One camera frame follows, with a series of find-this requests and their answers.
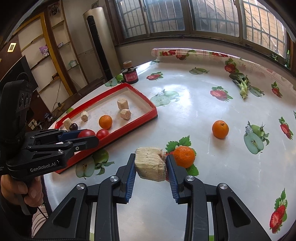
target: silver bolt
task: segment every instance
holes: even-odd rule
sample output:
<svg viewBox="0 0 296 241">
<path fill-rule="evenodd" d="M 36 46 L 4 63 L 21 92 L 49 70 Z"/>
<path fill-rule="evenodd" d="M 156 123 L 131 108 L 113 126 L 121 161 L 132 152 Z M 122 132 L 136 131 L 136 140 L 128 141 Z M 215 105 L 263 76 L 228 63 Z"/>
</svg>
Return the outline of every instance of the silver bolt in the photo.
<svg viewBox="0 0 296 241">
<path fill-rule="evenodd" d="M 189 181 L 189 182 L 194 181 L 194 179 L 195 179 L 194 176 L 189 175 L 189 176 L 186 177 L 186 180 Z"/>
<path fill-rule="evenodd" d="M 85 188 L 85 185 L 84 185 L 83 183 L 79 183 L 79 184 L 76 186 L 76 188 L 77 188 L 78 190 L 82 190 L 82 189 Z"/>
<path fill-rule="evenodd" d="M 228 185 L 225 184 L 225 183 L 220 183 L 220 184 L 219 184 L 219 187 L 220 187 L 221 189 L 225 190 L 225 189 L 228 188 Z"/>
<path fill-rule="evenodd" d="M 110 177 L 110 181 L 111 182 L 116 182 L 116 181 L 118 181 L 118 177 L 117 176 L 112 176 L 112 177 Z"/>
</svg>

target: glass pane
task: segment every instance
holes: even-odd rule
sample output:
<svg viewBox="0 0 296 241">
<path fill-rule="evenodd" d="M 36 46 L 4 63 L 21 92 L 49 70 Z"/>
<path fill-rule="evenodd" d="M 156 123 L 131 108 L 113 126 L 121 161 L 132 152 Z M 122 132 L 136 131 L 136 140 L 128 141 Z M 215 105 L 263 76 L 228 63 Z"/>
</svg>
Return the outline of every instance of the glass pane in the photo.
<svg viewBox="0 0 296 241">
<path fill-rule="evenodd" d="M 237 9 L 232 0 L 189 0 L 193 28 L 239 36 Z"/>
<path fill-rule="evenodd" d="M 139 0 L 115 0 L 125 38 L 146 34 Z"/>
<path fill-rule="evenodd" d="M 150 31 L 185 30 L 180 0 L 144 0 Z"/>
<path fill-rule="evenodd" d="M 247 35 L 245 38 L 285 58 L 286 29 L 281 22 L 257 0 L 240 1 L 244 4 L 246 16 Z"/>
</svg>

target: jar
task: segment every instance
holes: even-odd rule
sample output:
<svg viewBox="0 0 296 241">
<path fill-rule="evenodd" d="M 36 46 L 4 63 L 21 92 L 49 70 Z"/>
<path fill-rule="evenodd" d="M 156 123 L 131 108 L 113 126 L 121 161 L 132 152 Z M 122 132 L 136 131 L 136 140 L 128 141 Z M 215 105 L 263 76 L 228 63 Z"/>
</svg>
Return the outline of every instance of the jar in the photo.
<svg viewBox="0 0 296 241">
<path fill-rule="evenodd" d="M 131 61 L 127 61 L 123 63 L 123 70 L 121 71 L 121 73 L 123 76 L 122 82 L 126 82 L 128 84 L 134 84 L 139 80 L 136 68 L 133 67 L 133 64 Z"/>
</svg>

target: orange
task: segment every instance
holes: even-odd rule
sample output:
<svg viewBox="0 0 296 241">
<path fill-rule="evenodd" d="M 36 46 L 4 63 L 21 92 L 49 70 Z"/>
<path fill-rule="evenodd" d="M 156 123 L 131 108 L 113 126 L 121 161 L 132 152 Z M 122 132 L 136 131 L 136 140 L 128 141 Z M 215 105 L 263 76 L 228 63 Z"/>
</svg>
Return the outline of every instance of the orange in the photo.
<svg viewBox="0 0 296 241">
<path fill-rule="evenodd" d="M 109 115 L 103 115 L 99 119 L 99 125 L 103 129 L 109 129 L 112 126 L 112 118 Z"/>
<path fill-rule="evenodd" d="M 229 127 L 224 121 L 217 120 L 212 126 L 212 132 L 215 137 L 224 139 L 229 132 Z"/>
<path fill-rule="evenodd" d="M 195 160 L 194 151 L 188 146 L 179 146 L 173 152 L 174 159 L 178 166 L 188 168 Z"/>
</svg>

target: hand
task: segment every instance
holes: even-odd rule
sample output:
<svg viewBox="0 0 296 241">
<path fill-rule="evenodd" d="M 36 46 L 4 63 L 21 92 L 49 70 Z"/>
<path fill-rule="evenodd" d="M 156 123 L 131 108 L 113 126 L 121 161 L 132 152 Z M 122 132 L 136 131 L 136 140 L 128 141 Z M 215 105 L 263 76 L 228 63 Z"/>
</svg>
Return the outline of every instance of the hand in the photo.
<svg viewBox="0 0 296 241">
<path fill-rule="evenodd" d="M 31 187 L 28 190 L 24 182 L 18 182 L 9 175 L 3 175 L 1 177 L 1 193 L 6 200 L 15 205 L 19 205 L 15 194 L 27 194 L 24 197 L 24 201 L 30 207 L 38 207 L 43 203 L 40 177 L 33 179 Z"/>
</svg>

